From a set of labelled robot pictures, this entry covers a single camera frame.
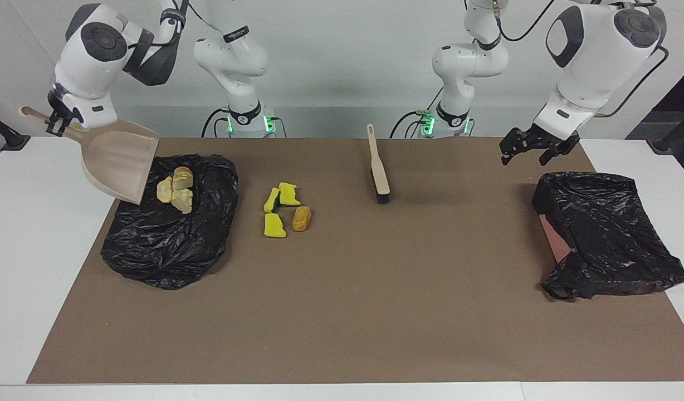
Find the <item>white wall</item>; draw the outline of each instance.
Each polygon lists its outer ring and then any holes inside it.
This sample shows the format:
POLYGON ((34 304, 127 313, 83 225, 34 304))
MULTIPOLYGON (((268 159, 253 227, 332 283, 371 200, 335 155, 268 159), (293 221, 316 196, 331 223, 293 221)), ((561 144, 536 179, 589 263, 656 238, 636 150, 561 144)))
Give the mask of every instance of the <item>white wall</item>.
MULTIPOLYGON (((156 0, 108 3, 155 30, 156 0)), ((507 33, 523 32, 545 3, 511 2, 503 20, 507 33)), ((18 117, 16 109, 29 104, 47 111, 52 69, 69 20, 81 4, 82 0, 0 0, 0 117, 16 129, 42 132, 18 117)), ((554 16, 568 5, 559 0, 528 38, 508 43, 512 59, 503 76, 474 81, 475 134, 500 136, 513 126, 530 124, 561 74, 546 53, 544 40, 554 16)), ((660 0, 659 5, 670 23, 665 42, 670 59, 624 111, 590 122, 582 129, 583 137, 625 137, 683 76, 684 0, 660 0)), ((287 117, 294 136, 360 135, 367 122, 388 132, 402 112, 426 107, 441 85, 431 69, 434 49, 470 41, 462 28, 461 0, 246 0, 245 9, 253 35, 271 60, 268 74, 258 79, 261 97, 279 116, 287 117)), ((190 16, 174 74, 164 86, 146 88, 123 74, 112 91, 120 117, 150 126, 161 136, 199 134, 206 111, 225 104, 217 84, 192 54, 194 41, 212 34, 190 16)), ((651 62, 638 76, 650 66, 651 62)), ((630 88, 618 93, 608 109, 630 88)))

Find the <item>brush handle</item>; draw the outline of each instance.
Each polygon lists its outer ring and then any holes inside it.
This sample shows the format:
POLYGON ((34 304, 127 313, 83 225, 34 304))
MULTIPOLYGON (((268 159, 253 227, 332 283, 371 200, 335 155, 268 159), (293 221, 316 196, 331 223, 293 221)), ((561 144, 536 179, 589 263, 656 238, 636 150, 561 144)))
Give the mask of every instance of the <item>brush handle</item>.
POLYGON ((367 139, 369 140, 369 151, 372 154, 372 158, 379 158, 377 136, 374 134, 374 125, 372 124, 367 124, 367 139))

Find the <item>black trash bag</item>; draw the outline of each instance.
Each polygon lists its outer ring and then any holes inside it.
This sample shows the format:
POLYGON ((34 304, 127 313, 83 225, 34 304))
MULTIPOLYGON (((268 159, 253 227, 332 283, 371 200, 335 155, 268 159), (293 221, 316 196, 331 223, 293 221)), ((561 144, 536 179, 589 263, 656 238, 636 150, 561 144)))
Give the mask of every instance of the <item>black trash bag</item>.
POLYGON ((532 204, 571 249, 541 284, 551 297, 649 294, 684 282, 681 261, 661 243, 631 178, 545 174, 532 204))
POLYGON ((141 205, 120 203, 101 255, 126 278, 178 290, 219 261, 237 206, 238 174, 227 158, 156 157, 141 205), (193 211, 187 215, 157 199, 157 183, 181 165, 194 173, 193 211))

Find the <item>brown paper mat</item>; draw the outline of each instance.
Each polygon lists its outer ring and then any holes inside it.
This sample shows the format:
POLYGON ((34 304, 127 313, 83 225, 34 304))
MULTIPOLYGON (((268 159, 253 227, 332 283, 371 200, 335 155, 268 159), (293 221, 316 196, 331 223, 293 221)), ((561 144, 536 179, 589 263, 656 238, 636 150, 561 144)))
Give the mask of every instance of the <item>brown paper mat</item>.
POLYGON ((112 213, 29 383, 397 383, 684 380, 684 327, 664 294, 551 302, 554 259, 531 207, 551 170, 500 163, 498 139, 382 140, 391 203, 375 203, 365 140, 164 139, 240 173, 230 247, 176 292, 100 257, 112 213), (281 180, 314 215, 267 239, 281 180))

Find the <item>yellow sponge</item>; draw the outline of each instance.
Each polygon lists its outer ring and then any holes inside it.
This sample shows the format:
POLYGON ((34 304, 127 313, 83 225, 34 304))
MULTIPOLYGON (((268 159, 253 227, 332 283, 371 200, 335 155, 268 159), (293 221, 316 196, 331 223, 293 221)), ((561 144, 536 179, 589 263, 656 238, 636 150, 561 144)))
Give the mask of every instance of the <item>yellow sponge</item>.
POLYGON ((295 188, 296 185, 288 183, 280 183, 278 185, 280 188, 280 203, 285 206, 299 206, 301 205, 299 200, 295 199, 295 188))
POLYGON ((270 191, 268 201, 263 205, 263 210, 265 213, 275 213, 278 206, 280 206, 280 190, 278 188, 273 188, 273 190, 270 191))
POLYGON ((275 213, 265 215, 265 236, 269 238, 285 238, 288 233, 283 229, 283 221, 275 213))

